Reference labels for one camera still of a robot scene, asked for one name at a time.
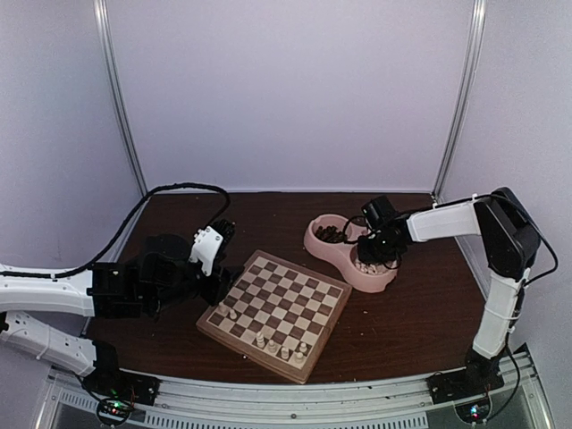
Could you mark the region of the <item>pink double bowl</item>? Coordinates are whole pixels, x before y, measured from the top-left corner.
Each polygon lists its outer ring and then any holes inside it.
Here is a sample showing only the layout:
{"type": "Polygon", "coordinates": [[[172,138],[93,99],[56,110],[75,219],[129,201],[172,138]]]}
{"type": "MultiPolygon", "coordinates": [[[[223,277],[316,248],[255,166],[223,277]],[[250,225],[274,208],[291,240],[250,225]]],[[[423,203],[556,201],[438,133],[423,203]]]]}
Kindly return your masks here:
{"type": "Polygon", "coordinates": [[[382,275],[367,275],[361,273],[354,263],[358,261],[356,244],[329,244],[320,241],[315,232],[319,226],[327,227],[335,225],[342,230],[347,218],[338,214],[322,214],[312,220],[304,235],[304,247],[306,251],[318,259],[333,265],[341,274],[347,284],[355,290],[365,293],[383,292],[386,287],[397,277],[396,268],[382,275]]]}

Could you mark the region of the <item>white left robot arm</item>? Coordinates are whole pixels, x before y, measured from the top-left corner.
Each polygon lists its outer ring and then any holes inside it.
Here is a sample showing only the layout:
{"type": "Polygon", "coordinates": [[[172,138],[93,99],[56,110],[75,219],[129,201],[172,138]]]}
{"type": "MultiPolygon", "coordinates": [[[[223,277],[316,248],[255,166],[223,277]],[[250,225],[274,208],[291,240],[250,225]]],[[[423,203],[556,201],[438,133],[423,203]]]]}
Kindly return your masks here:
{"type": "Polygon", "coordinates": [[[33,312],[123,319],[157,318],[169,307],[201,297],[218,305],[237,275],[220,265],[231,237],[208,227],[193,241],[172,234],[146,238],[126,263],[94,263],[58,273],[5,266],[1,272],[1,339],[37,359],[93,379],[110,397],[123,395],[128,376],[113,346],[71,337],[31,317],[33,312]]]}

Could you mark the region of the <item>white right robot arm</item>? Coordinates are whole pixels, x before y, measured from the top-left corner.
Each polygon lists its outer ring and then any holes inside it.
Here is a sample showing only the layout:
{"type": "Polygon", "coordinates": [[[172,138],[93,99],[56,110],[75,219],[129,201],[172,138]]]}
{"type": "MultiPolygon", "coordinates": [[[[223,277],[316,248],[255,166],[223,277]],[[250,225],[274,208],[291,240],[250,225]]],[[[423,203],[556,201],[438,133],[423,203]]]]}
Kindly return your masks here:
{"type": "Polygon", "coordinates": [[[509,188],[422,210],[397,211],[378,197],[361,208],[368,232],[357,238],[364,264],[400,264],[408,246],[461,236],[481,238],[490,272],[483,316],[458,387],[477,394],[492,380],[520,316],[525,286],[541,244],[527,211],[509,188]]]}

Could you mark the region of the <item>white chess pieces pile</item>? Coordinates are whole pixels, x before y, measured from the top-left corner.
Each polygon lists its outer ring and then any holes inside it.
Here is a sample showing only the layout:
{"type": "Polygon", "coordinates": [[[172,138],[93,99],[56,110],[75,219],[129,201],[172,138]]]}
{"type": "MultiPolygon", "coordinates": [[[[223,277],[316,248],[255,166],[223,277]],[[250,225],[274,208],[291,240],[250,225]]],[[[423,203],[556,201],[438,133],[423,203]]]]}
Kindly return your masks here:
{"type": "Polygon", "coordinates": [[[366,264],[356,261],[354,266],[361,272],[367,275],[382,275],[389,271],[389,268],[384,264],[366,264]]]}

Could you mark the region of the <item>dark chess pieces pile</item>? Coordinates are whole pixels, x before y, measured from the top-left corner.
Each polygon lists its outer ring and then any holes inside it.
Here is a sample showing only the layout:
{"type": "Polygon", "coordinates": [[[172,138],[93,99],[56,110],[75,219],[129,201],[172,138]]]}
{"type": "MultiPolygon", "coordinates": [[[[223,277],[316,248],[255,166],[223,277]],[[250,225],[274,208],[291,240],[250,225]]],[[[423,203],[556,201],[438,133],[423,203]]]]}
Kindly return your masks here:
{"type": "Polygon", "coordinates": [[[347,235],[344,231],[338,229],[335,225],[327,227],[319,226],[315,232],[315,236],[322,242],[329,244],[344,243],[347,235]]]}

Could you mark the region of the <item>wooden chess board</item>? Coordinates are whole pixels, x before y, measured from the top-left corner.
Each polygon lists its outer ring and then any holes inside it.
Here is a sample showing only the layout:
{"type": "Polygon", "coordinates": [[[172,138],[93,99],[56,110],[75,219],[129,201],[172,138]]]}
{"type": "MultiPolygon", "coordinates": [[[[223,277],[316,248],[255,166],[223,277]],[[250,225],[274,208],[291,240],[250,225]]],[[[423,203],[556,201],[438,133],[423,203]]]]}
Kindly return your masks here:
{"type": "Polygon", "coordinates": [[[245,271],[222,301],[198,319],[200,332],[242,354],[254,363],[297,384],[307,382],[345,308],[351,286],[324,274],[296,265],[262,250],[255,251],[245,271]],[[231,320],[234,310],[237,319],[231,320]],[[265,347],[257,346],[256,334],[265,336],[265,347]],[[268,341],[277,344],[268,351],[268,341]],[[305,342],[303,362],[294,354],[305,342]],[[290,350],[290,359],[281,358],[281,348],[290,350]]]}

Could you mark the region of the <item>right aluminium frame post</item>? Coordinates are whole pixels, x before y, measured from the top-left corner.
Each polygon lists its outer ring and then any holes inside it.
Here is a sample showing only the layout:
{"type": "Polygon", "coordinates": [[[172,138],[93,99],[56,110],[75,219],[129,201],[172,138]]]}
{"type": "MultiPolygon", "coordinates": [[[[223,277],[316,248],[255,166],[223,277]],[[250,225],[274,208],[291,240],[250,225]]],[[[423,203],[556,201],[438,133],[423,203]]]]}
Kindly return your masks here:
{"type": "Polygon", "coordinates": [[[453,163],[454,155],[466,118],[470,94],[475,83],[475,76],[482,52],[486,22],[486,10],[486,0],[475,0],[473,2],[473,10],[467,36],[466,54],[458,87],[457,100],[450,123],[446,145],[442,155],[440,168],[433,185],[432,197],[434,201],[442,200],[443,190],[453,163]]]}

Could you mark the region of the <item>aluminium frame post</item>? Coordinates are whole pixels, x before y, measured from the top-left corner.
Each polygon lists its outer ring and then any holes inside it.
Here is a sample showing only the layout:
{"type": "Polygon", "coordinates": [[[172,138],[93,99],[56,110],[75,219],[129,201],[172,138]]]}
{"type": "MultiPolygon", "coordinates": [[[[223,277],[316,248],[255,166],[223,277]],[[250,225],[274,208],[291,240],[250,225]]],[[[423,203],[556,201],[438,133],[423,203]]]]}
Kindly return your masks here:
{"type": "Polygon", "coordinates": [[[443,190],[453,163],[454,155],[466,118],[470,94],[475,83],[475,76],[482,52],[486,22],[486,10],[486,0],[475,0],[473,2],[473,10],[467,36],[466,54],[458,87],[457,100],[450,123],[446,145],[442,155],[440,168],[433,185],[432,197],[434,201],[442,200],[443,190]]]}
{"type": "Polygon", "coordinates": [[[114,112],[122,138],[122,144],[125,148],[128,164],[136,182],[139,194],[144,196],[147,193],[148,188],[139,161],[137,150],[135,148],[129,118],[127,115],[126,104],[122,93],[120,76],[114,52],[113,36],[109,21],[108,4],[105,0],[94,0],[93,6],[97,32],[102,47],[107,79],[111,89],[114,112]]]}

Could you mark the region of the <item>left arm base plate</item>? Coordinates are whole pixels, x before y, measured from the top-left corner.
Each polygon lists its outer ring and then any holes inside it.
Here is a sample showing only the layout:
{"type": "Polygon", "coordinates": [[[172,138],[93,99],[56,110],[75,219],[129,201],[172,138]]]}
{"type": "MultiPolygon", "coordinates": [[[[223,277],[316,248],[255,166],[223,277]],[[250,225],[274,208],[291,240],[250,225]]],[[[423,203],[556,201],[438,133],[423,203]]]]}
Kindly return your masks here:
{"type": "Polygon", "coordinates": [[[160,387],[156,377],[124,371],[94,371],[83,377],[81,383],[92,393],[147,406],[155,404],[160,387]]]}

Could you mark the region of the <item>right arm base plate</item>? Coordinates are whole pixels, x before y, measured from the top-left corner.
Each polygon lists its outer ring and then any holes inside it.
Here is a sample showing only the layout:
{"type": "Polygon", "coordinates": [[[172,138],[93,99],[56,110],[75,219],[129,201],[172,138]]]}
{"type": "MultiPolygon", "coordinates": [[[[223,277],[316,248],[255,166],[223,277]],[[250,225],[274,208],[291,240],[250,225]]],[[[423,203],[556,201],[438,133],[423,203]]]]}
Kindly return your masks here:
{"type": "Polygon", "coordinates": [[[483,395],[504,386],[504,380],[498,374],[489,375],[481,381],[471,381],[465,369],[449,373],[435,373],[425,381],[433,404],[483,395]]]}

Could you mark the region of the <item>front aluminium rail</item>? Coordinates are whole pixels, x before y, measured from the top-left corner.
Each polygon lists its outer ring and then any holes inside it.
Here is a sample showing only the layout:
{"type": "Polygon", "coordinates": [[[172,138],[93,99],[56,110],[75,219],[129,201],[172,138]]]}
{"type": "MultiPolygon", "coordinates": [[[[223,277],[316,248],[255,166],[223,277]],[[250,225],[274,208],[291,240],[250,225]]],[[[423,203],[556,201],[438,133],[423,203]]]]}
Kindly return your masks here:
{"type": "Polygon", "coordinates": [[[484,400],[484,428],[552,428],[543,387],[526,353],[503,359],[504,386],[438,404],[427,374],[351,383],[218,383],[162,376],[156,401],[126,428],[472,428],[461,414],[484,400]]]}

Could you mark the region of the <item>left aluminium frame post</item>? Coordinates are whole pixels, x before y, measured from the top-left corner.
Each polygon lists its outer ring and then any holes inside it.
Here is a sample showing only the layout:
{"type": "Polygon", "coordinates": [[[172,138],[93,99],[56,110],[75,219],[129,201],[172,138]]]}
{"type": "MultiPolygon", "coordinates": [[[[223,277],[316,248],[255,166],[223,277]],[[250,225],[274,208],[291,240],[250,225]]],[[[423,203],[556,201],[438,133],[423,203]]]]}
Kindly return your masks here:
{"type": "Polygon", "coordinates": [[[93,6],[97,32],[102,47],[107,79],[111,89],[114,112],[122,138],[122,144],[125,148],[128,164],[136,182],[139,194],[144,196],[147,193],[148,188],[139,161],[137,150],[135,148],[129,118],[127,115],[126,104],[122,93],[120,76],[114,52],[113,36],[109,21],[108,4],[105,0],[94,0],[93,6]]]}

